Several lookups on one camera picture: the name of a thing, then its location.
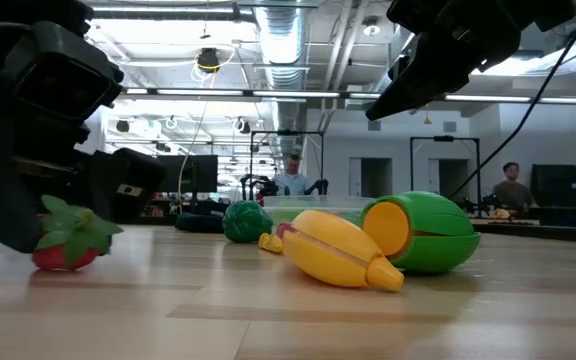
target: computer monitor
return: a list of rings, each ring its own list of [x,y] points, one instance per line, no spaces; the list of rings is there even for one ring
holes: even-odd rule
[[[176,193],[179,186],[179,172],[185,156],[158,156],[166,166],[166,178],[159,187],[160,192]],[[181,192],[217,192],[217,155],[192,155],[188,157],[181,177]]]

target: green toy cabbage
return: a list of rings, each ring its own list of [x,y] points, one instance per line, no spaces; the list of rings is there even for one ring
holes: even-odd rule
[[[226,209],[224,234],[236,243],[259,240],[261,234],[272,233],[272,219],[255,201],[238,201]]]

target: ceiling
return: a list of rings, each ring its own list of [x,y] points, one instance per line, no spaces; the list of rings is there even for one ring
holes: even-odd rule
[[[282,0],[257,0],[281,3]],[[251,4],[255,1],[240,2]],[[151,7],[165,4],[191,10],[212,9],[215,6],[232,7],[229,2],[210,1],[158,1],[157,4],[148,1],[99,1],[90,2],[94,7],[122,6],[131,7],[146,4]],[[374,83],[388,68],[388,47],[393,38],[394,26],[385,17],[390,1],[369,1],[364,9],[363,18],[375,17],[378,34],[368,36],[363,33],[364,26],[355,39],[355,45],[350,54],[349,66],[346,67],[340,82],[340,88],[349,85],[366,87]],[[302,67],[306,71],[305,89],[321,90],[328,62],[333,51],[333,38],[338,29],[340,14],[343,10],[341,0],[323,0],[316,8],[302,8],[306,14],[305,27],[305,59]],[[104,19],[92,20],[93,28],[88,33],[88,40],[113,61],[121,66],[126,73],[123,83],[126,87],[157,87],[157,88],[254,88],[266,89],[268,82],[263,70],[262,49],[259,44],[259,29],[257,24],[249,22],[254,15],[250,7],[241,5],[242,19],[238,22],[215,21],[217,15],[207,13],[205,18],[188,20],[190,13],[178,12],[166,14],[157,20],[158,16],[133,16],[127,20],[125,16],[105,16]],[[350,19],[357,11],[353,8]],[[353,22],[348,23],[348,30]],[[552,33],[543,34],[535,27],[524,31],[522,50],[536,50],[549,53],[556,49],[561,38]],[[202,48],[216,48],[222,66],[214,77],[196,69],[195,57]],[[461,89],[462,94],[477,95],[508,95],[532,96],[543,82],[540,76],[489,76],[472,75],[470,83]],[[561,75],[555,77],[546,93],[548,96],[576,96],[576,75]],[[172,146],[171,151],[194,154],[215,153],[226,157],[246,156],[250,152],[250,136],[241,134],[236,128],[237,121],[247,121],[254,130],[275,130],[277,105],[269,102],[204,102],[204,101],[167,101],[167,100],[117,100],[114,109],[107,112],[107,134],[109,150],[116,146],[130,146],[144,152],[157,153],[155,145],[137,144],[142,140],[159,140],[162,143],[179,142]],[[467,118],[480,111],[482,105],[468,103],[433,103],[430,113],[437,121],[442,117],[450,119]],[[387,136],[401,133],[402,128],[409,132],[426,133],[429,127],[423,127],[423,119],[402,114],[397,117],[402,126],[387,125],[379,134],[367,131],[367,125],[357,111],[342,114],[338,110],[328,127],[328,134],[363,134],[365,136]],[[311,130],[317,128],[321,113],[308,112],[306,126]],[[130,131],[119,132],[118,121],[130,124]],[[197,134],[200,140],[189,149],[189,141]],[[205,145],[206,141],[227,146]],[[261,157],[277,157],[281,153],[275,146],[274,136],[266,139],[270,146],[260,150]]]

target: metal frame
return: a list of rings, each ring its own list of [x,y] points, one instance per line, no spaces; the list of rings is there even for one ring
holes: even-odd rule
[[[299,136],[299,135],[319,135],[319,137],[321,138],[321,154],[320,154],[320,158],[321,158],[321,167],[319,169],[319,179],[323,180],[324,179],[324,135],[325,133],[323,131],[292,131],[292,130],[279,130],[279,131],[256,131],[253,130],[250,132],[250,171],[249,174],[252,176],[253,175],[253,171],[252,171],[252,167],[253,167],[253,152],[252,149],[255,146],[255,135],[257,134],[265,134],[265,135],[271,135],[271,134],[275,134],[275,135],[279,135],[279,136]],[[250,194],[252,195],[252,191],[253,191],[253,181],[250,181]]]
[[[410,138],[410,190],[415,190],[415,140],[432,140],[434,142],[454,142],[455,140],[472,141],[475,143],[477,168],[481,164],[481,152],[479,150],[479,138],[471,137],[452,137],[452,136],[412,136]],[[481,218],[481,173],[477,172],[477,205],[479,208],[479,217]]]

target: black cable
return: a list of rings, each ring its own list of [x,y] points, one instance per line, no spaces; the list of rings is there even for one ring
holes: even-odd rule
[[[484,160],[481,165],[479,165],[479,167],[472,173],[470,174],[470,176],[468,176],[468,178],[466,179],[466,181],[464,181],[463,184],[461,184],[460,187],[457,188],[457,190],[455,190],[448,198],[452,199],[455,195],[457,195],[461,189],[463,189],[464,187],[466,187],[466,185],[468,185],[468,183],[470,182],[470,180],[472,180],[475,176],[477,176],[478,173],[481,172],[481,169],[483,169],[484,166],[486,166],[486,164],[488,164],[490,162],[490,160],[492,160],[492,158],[494,158],[495,156],[497,156],[497,154],[499,154],[501,152],[501,150],[503,150],[504,147],[506,147],[506,145],[508,145],[508,143],[515,138],[515,136],[517,136],[517,134],[519,133],[519,131],[524,127],[524,124],[526,123],[526,120],[528,120],[528,117],[530,116],[530,114],[532,113],[532,110],[535,108],[535,105],[537,105],[537,103],[539,102],[539,99],[541,99],[541,96],[543,95],[544,91],[546,90],[546,87],[548,86],[548,83],[550,83],[550,80],[552,80],[552,78],[555,76],[555,73],[557,72],[557,69],[559,69],[559,66],[561,66],[561,64],[564,62],[564,59],[566,59],[566,55],[568,55],[568,52],[570,52],[570,49],[572,49],[572,46],[574,45],[576,41],[576,30],[573,33],[573,36],[570,38],[570,41],[568,41],[568,44],[566,45],[566,48],[564,49],[564,52],[561,54],[561,56],[559,57],[559,59],[557,60],[557,62],[555,63],[555,66],[553,66],[552,70],[550,70],[550,73],[548,74],[548,76],[546,77],[546,80],[544,80],[544,83],[541,85],[541,88],[539,89],[539,91],[537,92],[537,95],[535,95],[535,97],[532,99],[532,101],[530,102],[530,105],[528,106],[528,110],[526,110],[526,113],[524,114],[524,117],[521,119],[521,121],[519,122],[519,125],[517,125],[517,128],[515,129],[515,131],[512,132],[512,134],[510,134],[510,136],[508,136],[508,138],[506,140],[504,140],[503,143],[501,143],[501,145],[499,145],[499,147],[497,147],[497,149],[495,149],[495,151],[492,152],[492,154],[490,154],[486,160]]]

